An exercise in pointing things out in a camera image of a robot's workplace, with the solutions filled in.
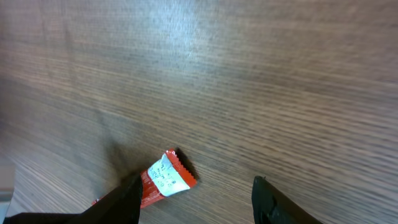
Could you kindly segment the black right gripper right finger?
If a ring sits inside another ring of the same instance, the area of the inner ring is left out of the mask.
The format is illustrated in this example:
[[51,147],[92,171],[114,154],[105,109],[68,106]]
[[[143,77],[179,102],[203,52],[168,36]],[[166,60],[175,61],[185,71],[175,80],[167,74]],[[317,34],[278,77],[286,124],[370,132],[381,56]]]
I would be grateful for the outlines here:
[[322,224],[265,177],[255,176],[251,200],[255,224]]

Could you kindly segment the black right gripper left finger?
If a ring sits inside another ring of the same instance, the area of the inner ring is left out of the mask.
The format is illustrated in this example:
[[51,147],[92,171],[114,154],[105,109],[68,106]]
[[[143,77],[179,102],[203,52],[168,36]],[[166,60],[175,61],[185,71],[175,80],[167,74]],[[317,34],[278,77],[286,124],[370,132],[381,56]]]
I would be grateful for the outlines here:
[[139,174],[122,184],[82,213],[19,213],[4,224],[138,224],[143,186]]

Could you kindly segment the red snack bar wrapper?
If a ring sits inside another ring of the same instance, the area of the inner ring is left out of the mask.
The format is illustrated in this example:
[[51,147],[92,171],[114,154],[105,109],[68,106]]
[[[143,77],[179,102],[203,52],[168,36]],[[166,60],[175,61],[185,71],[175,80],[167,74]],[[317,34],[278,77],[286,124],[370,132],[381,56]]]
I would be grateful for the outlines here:
[[[118,186],[134,174],[139,174],[142,179],[143,192],[141,209],[173,194],[189,190],[197,184],[197,180],[183,165],[175,149],[166,151],[162,157],[148,169],[132,172],[125,176]],[[104,196],[95,200],[92,205]]]

